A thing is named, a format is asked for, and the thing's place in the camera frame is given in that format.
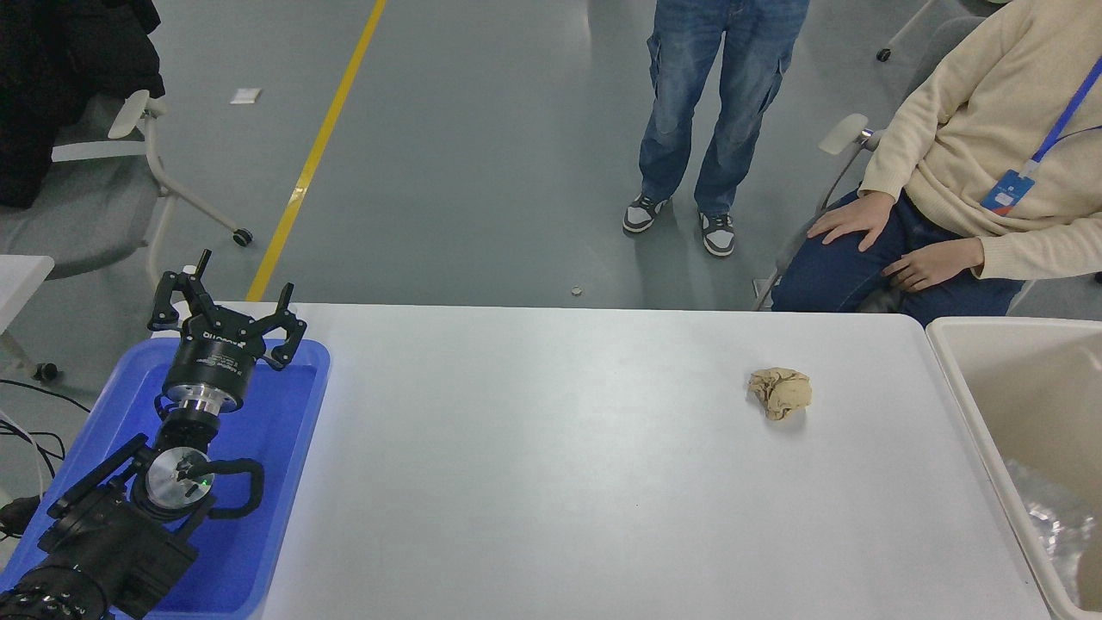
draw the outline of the blue lanyard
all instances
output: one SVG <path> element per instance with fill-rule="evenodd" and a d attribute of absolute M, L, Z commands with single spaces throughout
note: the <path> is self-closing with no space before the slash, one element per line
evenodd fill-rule
<path fill-rule="evenodd" d="M 1071 122 L 1071 117 L 1074 116 L 1076 110 L 1078 110 L 1079 106 L 1083 104 L 1083 99 L 1087 98 L 1087 93 L 1089 93 L 1091 87 L 1094 86 L 1094 83 L 1099 80 L 1100 75 L 1102 75 L 1102 57 L 1099 57 L 1098 62 L 1094 63 L 1094 68 L 1091 69 L 1091 73 L 1087 76 L 1087 79 L 1084 79 L 1083 84 L 1079 87 L 1079 90 L 1077 90 L 1074 96 L 1071 97 L 1071 100 L 1068 101 L 1068 107 L 1063 109 L 1063 113 L 1061 113 L 1060 118 L 1057 119 L 1056 124 L 1052 126 L 1052 130 L 1048 132 L 1048 137 L 1045 138 L 1045 141 L 1040 145 L 1040 149 L 1038 149 L 1037 152 L 1030 157 L 1034 164 L 1039 164 L 1040 160 L 1045 157 L 1049 149 L 1055 146 L 1056 143 L 1062 140 L 1063 138 L 1068 138 L 1069 135 L 1074 135 L 1076 133 L 1082 132 L 1082 131 L 1076 131 L 1076 133 L 1070 133 L 1069 135 L 1065 135 L 1063 138 L 1060 137 L 1060 133 L 1063 133 L 1063 130 L 1067 129 L 1068 123 Z M 1102 128 L 1102 126 L 1091 127 L 1091 129 L 1100 129 L 1100 128 Z"/>

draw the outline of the gray floor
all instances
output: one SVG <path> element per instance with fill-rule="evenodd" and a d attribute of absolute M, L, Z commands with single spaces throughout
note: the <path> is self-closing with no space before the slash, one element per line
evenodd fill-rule
<path fill-rule="evenodd" d="M 209 247 L 212 293 L 245 296 L 372 4 L 158 2 L 165 166 L 257 236 L 239 248 L 182 210 L 161 268 Z M 701 247 L 691 198 L 699 153 L 672 216 L 638 237 L 620 230 L 651 100 L 653 0 L 390 0 L 267 298 L 293 281 L 299 301 L 747 308 L 753 278 L 768 274 L 838 165 L 815 143 L 851 111 L 886 123 L 925 36 L 963 12 L 948 2 L 876 62 L 921 4 L 812 2 L 733 209 L 737 250 L 719 260 Z M 228 105 L 241 87 L 263 94 Z M 713 80 L 698 108 L 699 144 L 715 90 Z M 90 405 L 147 338 L 144 258 L 46 282 L 17 318 L 24 347 L 65 371 L 61 392 Z M 1102 286 L 1041 282 L 1017 314 L 1102 319 Z M 67 442 L 84 420 L 11 387 L 0 387 L 0 409 Z M 33 492 L 30 458 L 12 440 L 0 455 L 0 487 Z"/>

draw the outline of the black jacket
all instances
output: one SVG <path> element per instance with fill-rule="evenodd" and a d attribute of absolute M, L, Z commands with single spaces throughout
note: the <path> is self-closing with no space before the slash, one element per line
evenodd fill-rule
<path fill-rule="evenodd" d="M 0 1 L 0 205 L 28 207 L 58 128 L 96 93 L 164 95 L 152 0 Z"/>

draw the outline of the cable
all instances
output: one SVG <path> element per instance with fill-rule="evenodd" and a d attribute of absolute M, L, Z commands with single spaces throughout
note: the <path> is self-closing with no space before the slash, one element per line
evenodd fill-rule
<path fill-rule="evenodd" d="M 31 435 L 34 435 L 35 437 L 37 437 L 40 435 L 46 436 L 46 437 L 53 437 L 54 440 L 57 442 L 57 447 L 61 449 L 61 454 L 60 455 L 57 453 L 54 453 L 53 450 L 46 450 L 42 446 L 39 446 L 39 449 L 42 450 L 44 454 L 50 455 L 51 457 L 53 457 L 53 458 L 55 458 L 57 460 L 61 460 L 61 461 L 65 460 L 65 455 L 66 455 L 65 443 L 62 442 L 62 438 L 58 437 L 56 433 L 50 433 L 48 431 L 32 431 Z M 19 437 L 20 439 L 26 442 L 26 438 L 23 437 L 23 434 L 21 434 L 20 432 L 15 431 L 15 428 L 13 426 L 11 426 L 10 424 L 8 424 L 8 423 L 6 423 L 3 421 L 0 421 L 0 436 Z"/>
<path fill-rule="evenodd" d="M 37 435 L 44 435 L 44 434 L 31 432 L 31 435 L 37 436 Z M 19 433 L 18 431 L 13 431 L 13 429 L 9 428 L 8 427 L 8 423 L 0 423 L 0 437 L 18 437 L 18 438 L 22 439 L 23 442 L 26 442 L 26 438 L 23 437 L 23 434 Z M 55 458 L 55 459 L 57 459 L 60 461 L 64 461 L 65 460 L 65 455 L 58 455 L 57 453 L 54 453 L 53 450 L 46 450 L 45 448 L 42 447 L 41 444 L 39 445 L 39 452 L 42 453 L 43 455 L 46 455 L 47 457 L 53 457 L 53 458 Z"/>
<path fill-rule="evenodd" d="M 31 435 L 29 433 L 26 433 L 25 431 L 23 431 L 22 427 L 20 427 L 18 424 L 15 424 L 15 421 L 11 420 L 11 417 L 9 417 L 8 414 L 3 413 L 3 410 L 0 410 L 0 418 L 3 418 L 6 421 L 8 421 L 8 424 L 10 424 L 11 426 L 15 427 L 17 431 L 19 431 L 20 433 L 22 433 L 26 437 L 26 440 L 30 442 L 31 445 L 34 447 L 35 457 L 40 456 L 37 454 L 39 453 L 39 443 L 35 442 L 34 438 L 31 437 Z M 34 459 L 34 471 L 36 471 L 37 475 L 39 475 L 39 498 L 41 498 L 42 496 L 44 496 L 46 493 L 46 483 L 43 480 L 43 477 L 42 477 L 42 466 L 39 464 L 39 459 L 37 458 Z"/>
<path fill-rule="evenodd" d="M 8 424 L 6 422 L 0 421 L 0 429 L 3 429 L 3 431 L 0 431 L 0 437 L 18 437 L 18 438 L 22 439 L 23 442 L 26 442 L 28 444 L 30 444 L 30 442 L 28 440 L 28 438 L 22 433 L 15 431 L 14 428 L 11 427 L 10 424 Z M 42 455 L 43 463 L 46 464 L 46 469 L 50 470 L 50 479 L 53 480 L 54 478 L 57 478 L 57 471 L 54 469 L 54 464 L 53 464 L 53 461 L 50 460 L 50 457 L 53 457 L 53 458 L 57 459 L 58 461 L 62 461 L 62 460 L 65 460 L 65 459 L 63 459 L 61 455 L 57 455 L 56 453 L 51 453 L 50 450 L 46 450 L 42 446 L 37 446 L 36 448 L 37 448 L 39 454 Z"/>
<path fill-rule="evenodd" d="M 20 388 L 25 388 L 28 390 L 33 390 L 35 392 L 41 392 L 43 394 L 48 394 L 50 396 L 53 396 L 55 399 L 61 399 L 63 401 L 68 401 L 69 403 L 73 403 L 77 407 L 80 407 L 82 410 L 84 410 L 84 412 L 87 413 L 87 414 L 91 413 L 91 410 L 89 410 L 88 407 L 85 407 L 84 405 L 82 405 L 80 403 L 77 403 L 76 401 L 69 399 L 68 396 L 65 396 L 64 394 L 57 394 L 56 392 L 50 392 L 48 390 L 43 390 L 43 389 L 39 388 L 37 385 L 31 385 L 29 383 L 22 383 L 22 382 L 19 382 L 19 381 L 11 381 L 10 379 L 0 379 L 0 383 L 7 383 L 8 385 L 18 385 Z"/>

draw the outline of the white bin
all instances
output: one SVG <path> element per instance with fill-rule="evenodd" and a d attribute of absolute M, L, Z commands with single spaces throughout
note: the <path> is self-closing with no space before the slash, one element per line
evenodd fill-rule
<path fill-rule="evenodd" d="M 1062 485 L 1102 519 L 1102 323 L 944 318 L 927 329 L 1003 508 L 1057 618 L 1102 620 L 1102 527 L 1068 598 L 1003 459 Z"/>

